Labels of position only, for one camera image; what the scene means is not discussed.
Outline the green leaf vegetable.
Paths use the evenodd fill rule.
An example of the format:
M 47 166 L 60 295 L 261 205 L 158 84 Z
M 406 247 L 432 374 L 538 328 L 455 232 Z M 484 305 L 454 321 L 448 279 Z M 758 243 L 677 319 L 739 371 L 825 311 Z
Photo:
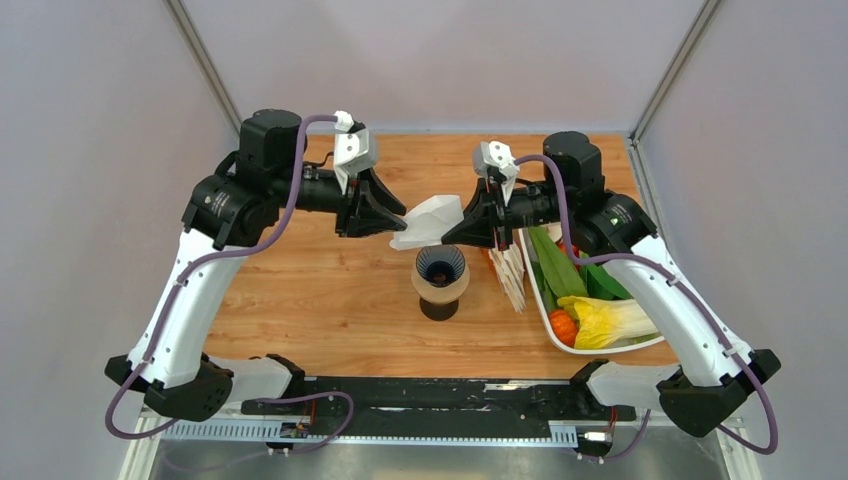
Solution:
M 542 274 L 554 296 L 587 297 L 588 292 L 572 261 L 559 249 L 543 227 L 528 229 L 530 240 L 539 259 Z

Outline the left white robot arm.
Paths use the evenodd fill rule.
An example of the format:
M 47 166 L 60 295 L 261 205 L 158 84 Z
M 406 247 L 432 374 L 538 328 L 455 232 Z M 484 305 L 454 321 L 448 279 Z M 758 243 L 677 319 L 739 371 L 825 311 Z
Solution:
M 204 344 L 224 296 L 248 257 L 269 248 L 297 210 L 332 214 L 342 238 L 405 229 L 405 206 L 378 178 L 375 136 L 351 114 L 326 117 L 335 132 L 331 166 L 309 163 L 317 116 L 265 109 L 240 127 L 238 147 L 192 190 L 167 286 L 137 344 L 106 364 L 122 391 L 172 419 L 202 422 L 233 402 L 267 399 L 300 410 L 306 388 L 281 356 L 208 355 Z

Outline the dark blue coffee dripper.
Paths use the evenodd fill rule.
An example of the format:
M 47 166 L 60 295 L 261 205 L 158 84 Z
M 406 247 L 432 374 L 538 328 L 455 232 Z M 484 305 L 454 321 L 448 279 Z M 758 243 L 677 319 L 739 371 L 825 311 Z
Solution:
M 456 246 L 427 246 L 416 256 L 415 268 L 430 284 L 447 286 L 456 281 L 466 269 L 466 260 Z

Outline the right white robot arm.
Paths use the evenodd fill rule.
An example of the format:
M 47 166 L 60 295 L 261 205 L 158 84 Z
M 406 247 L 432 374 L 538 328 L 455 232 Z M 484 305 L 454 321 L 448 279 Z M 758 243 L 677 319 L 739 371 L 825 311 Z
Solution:
M 672 258 L 653 221 L 632 198 L 604 184 L 600 150 L 574 131 L 549 135 L 536 160 L 544 177 L 516 183 L 521 161 L 509 147 L 486 141 L 473 152 L 479 180 L 463 219 L 445 244 L 503 250 L 515 230 L 559 224 L 573 265 L 598 265 L 637 302 L 673 349 L 669 367 L 605 360 L 578 372 L 573 410 L 595 418 L 609 406 L 662 411 L 689 435 L 722 429 L 780 369 L 768 349 L 753 349 L 726 326 Z

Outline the orange tomato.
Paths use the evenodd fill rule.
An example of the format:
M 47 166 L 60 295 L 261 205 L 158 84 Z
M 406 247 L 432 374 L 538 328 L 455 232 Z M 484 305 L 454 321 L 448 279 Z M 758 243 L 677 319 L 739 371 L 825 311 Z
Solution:
M 574 348 L 579 327 L 572 317 L 566 311 L 557 309 L 548 314 L 548 321 L 556 339 L 567 347 Z

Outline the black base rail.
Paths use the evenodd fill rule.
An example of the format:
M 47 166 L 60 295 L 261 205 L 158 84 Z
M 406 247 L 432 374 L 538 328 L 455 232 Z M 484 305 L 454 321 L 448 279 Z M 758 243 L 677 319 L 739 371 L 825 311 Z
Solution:
M 552 421 L 631 421 L 631 407 L 606 407 L 566 380 L 311 377 L 284 395 L 292 404 L 242 403 L 246 415 L 307 413 L 312 433 L 343 420 L 351 435 L 531 439 Z

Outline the aluminium frame post left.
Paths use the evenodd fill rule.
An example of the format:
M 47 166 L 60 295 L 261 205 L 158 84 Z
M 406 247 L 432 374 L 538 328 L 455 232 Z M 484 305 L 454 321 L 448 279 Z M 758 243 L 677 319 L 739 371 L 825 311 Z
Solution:
M 243 117 L 225 85 L 187 5 L 182 0 L 164 0 L 163 4 L 169 11 L 178 33 L 197 64 L 231 130 L 238 135 Z

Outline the stack of paper filters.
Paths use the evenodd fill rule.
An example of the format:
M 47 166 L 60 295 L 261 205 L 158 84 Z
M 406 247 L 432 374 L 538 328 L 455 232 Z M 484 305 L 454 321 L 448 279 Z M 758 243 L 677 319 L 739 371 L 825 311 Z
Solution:
M 522 313 L 526 308 L 525 268 L 519 247 L 513 243 L 504 251 L 484 249 L 483 252 L 514 311 Z

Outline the white paper coffee filter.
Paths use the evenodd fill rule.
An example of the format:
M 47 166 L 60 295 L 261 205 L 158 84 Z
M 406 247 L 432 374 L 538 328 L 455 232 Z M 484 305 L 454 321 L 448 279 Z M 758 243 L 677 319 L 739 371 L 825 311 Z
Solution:
M 397 251 L 442 244 L 442 237 L 464 219 L 458 195 L 434 195 L 410 210 L 407 227 L 393 234 L 389 246 Z

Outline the aluminium frame post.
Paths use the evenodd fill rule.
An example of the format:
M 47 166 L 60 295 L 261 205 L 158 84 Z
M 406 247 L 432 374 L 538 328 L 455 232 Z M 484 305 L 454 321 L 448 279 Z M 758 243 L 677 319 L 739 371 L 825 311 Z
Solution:
M 225 85 L 187 5 L 182 0 L 164 0 L 163 4 L 169 11 L 178 33 L 197 64 L 231 130 L 238 135 L 243 117 Z
M 683 72 L 691 55 L 694 53 L 723 4 L 724 2 L 722 0 L 705 0 L 701 2 L 700 8 L 691 25 L 688 27 L 660 81 L 651 94 L 646 107 L 643 109 L 635 127 L 630 133 L 629 138 L 633 145 L 640 143 L 647 133 L 667 96 L 675 86 L 678 77 Z

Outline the white plastic tray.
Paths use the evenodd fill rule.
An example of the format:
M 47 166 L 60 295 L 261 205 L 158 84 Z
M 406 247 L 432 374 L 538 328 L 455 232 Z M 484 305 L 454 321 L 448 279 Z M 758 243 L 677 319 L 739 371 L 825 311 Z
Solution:
M 518 245 L 520 246 L 522 252 L 522 259 L 524 262 L 525 269 L 527 271 L 528 280 L 530 282 L 527 296 L 535 300 L 543 329 L 549 341 L 553 344 L 555 348 L 572 355 L 594 356 L 600 358 L 609 355 L 624 354 L 627 352 L 651 347 L 665 340 L 663 336 L 656 334 L 653 336 L 645 337 L 642 341 L 635 341 L 631 339 L 619 340 L 617 342 L 612 343 L 608 348 L 603 349 L 575 349 L 561 342 L 556 336 L 549 321 L 548 308 L 545 303 L 546 296 L 540 289 L 539 283 L 539 281 L 541 280 L 541 268 L 535 267 L 535 262 L 538 260 L 538 258 L 533 248 L 531 238 L 527 233 L 526 229 L 519 231 Z

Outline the wooden ring dripper holder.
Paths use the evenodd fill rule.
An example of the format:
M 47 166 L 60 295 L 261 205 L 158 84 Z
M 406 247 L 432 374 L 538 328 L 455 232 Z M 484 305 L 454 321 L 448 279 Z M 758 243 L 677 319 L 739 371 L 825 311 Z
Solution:
M 434 286 L 413 268 L 410 274 L 412 285 L 419 297 L 434 305 L 445 305 L 458 300 L 467 290 L 471 272 L 466 268 L 459 278 L 447 286 Z

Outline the glass carafe red lid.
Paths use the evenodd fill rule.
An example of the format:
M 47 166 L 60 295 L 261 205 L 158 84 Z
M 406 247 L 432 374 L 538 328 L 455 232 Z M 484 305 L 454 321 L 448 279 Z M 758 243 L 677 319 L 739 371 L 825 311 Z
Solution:
M 448 303 L 433 303 L 424 298 L 419 299 L 419 307 L 421 312 L 430 320 L 446 321 L 452 318 L 458 308 L 460 301 L 458 299 Z

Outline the yellow napa cabbage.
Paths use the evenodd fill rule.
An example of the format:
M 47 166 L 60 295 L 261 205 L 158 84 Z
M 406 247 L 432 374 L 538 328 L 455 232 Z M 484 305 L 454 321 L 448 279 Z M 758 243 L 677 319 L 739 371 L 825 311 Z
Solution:
M 566 296 L 557 300 L 576 322 L 573 346 L 578 350 L 600 350 L 620 341 L 643 341 L 660 336 L 646 311 L 635 299 L 602 300 Z

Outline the aluminium frame post right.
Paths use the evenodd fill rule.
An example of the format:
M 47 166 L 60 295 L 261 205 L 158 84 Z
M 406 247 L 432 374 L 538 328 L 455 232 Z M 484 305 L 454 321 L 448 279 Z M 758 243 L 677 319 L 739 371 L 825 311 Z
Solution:
M 647 133 L 667 96 L 675 86 L 678 77 L 683 72 L 691 55 L 694 53 L 723 4 L 724 2 L 722 0 L 705 0 L 701 2 L 700 8 L 691 25 L 688 27 L 660 81 L 651 94 L 646 107 L 643 109 L 635 127 L 630 133 L 629 138 L 633 145 L 640 143 Z

